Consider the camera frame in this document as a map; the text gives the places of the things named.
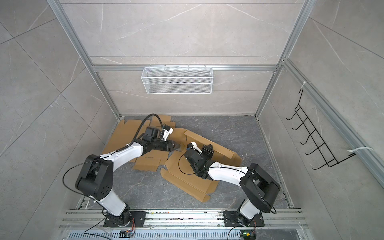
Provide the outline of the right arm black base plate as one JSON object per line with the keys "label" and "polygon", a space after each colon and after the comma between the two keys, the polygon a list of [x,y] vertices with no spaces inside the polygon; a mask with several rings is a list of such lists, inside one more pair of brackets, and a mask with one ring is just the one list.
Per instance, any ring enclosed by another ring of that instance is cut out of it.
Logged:
{"label": "right arm black base plate", "polygon": [[252,220],[247,219],[239,211],[223,211],[226,227],[264,227],[265,222],[261,212],[257,213]]}

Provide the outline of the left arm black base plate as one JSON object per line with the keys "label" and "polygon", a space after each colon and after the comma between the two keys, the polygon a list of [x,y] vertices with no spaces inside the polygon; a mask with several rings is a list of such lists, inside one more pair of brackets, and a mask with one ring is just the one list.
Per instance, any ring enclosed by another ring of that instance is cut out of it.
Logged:
{"label": "left arm black base plate", "polygon": [[110,228],[131,228],[135,224],[136,228],[142,228],[145,223],[147,212],[133,211],[123,212],[119,217],[107,213],[104,227]]}

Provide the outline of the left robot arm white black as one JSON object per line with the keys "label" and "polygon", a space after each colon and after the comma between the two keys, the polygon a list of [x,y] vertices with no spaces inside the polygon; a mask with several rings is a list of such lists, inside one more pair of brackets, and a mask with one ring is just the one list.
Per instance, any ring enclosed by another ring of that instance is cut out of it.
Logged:
{"label": "left robot arm white black", "polygon": [[92,198],[107,213],[119,217],[128,205],[113,190],[114,171],[126,163],[139,158],[152,150],[172,152],[180,147],[173,140],[136,139],[116,151],[101,156],[89,155],[79,173],[75,187],[83,195]]}

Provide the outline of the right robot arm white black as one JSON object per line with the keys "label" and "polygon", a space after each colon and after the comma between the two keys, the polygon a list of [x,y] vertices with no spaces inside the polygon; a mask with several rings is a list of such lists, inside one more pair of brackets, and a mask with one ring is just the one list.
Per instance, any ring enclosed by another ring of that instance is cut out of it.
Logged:
{"label": "right robot arm white black", "polygon": [[251,164],[248,167],[236,167],[213,162],[212,145],[199,149],[196,143],[187,145],[184,157],[191,165],[194,175],[212,181],[223,181],[239,186],[247,196],[236,212],[243,225],[248,225],[259,213],[271,213],[273,204],[281,189],[261,166]]}

